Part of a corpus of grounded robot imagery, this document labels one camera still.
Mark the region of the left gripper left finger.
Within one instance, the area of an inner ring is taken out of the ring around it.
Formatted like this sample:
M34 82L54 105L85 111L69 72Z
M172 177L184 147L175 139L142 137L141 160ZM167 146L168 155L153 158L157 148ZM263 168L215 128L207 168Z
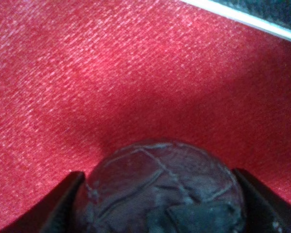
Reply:
M70 172L34 207L0 233L66 233L73 201L84 180L84 172Z

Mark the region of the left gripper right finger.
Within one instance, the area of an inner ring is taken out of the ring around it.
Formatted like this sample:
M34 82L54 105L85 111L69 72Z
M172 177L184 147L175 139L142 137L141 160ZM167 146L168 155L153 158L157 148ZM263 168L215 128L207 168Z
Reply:
M247 233L291 233L291 204L245 169L233 169L247 209Z

